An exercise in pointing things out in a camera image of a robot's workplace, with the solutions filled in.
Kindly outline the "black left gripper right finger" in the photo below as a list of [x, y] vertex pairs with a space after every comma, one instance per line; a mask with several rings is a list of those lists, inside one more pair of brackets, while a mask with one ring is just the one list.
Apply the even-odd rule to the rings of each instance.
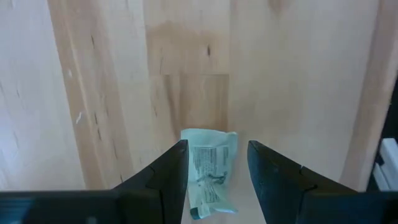
[[310, 192], [356, 193], [255, 140], [248, 142], [248, 167], [267, 224], [297, 224]]

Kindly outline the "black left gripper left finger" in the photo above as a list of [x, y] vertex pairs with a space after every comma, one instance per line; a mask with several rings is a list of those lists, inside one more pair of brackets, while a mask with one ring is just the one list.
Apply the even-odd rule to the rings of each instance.
[[119, 184], [121, 224], [181, 224], [188, 181], [188, 141], [180, 140]]

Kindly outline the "green sweetener packet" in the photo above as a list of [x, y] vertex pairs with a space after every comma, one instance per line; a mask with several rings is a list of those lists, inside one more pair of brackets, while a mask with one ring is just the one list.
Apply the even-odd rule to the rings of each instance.
[[238, 151], [238, 134], [212, 129], [190, 128], [181, 131], [188, 141], [188, 198], [194, 220], [216, 212], [236, 213], [228, 200], [228, 184]]

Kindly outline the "white plastic piece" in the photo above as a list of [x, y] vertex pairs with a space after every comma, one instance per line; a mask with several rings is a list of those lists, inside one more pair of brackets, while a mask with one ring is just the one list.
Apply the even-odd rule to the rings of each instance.
[[398, 143], [394, 138], [382, 140], [373, 177], [380, 191], [398, 191]]

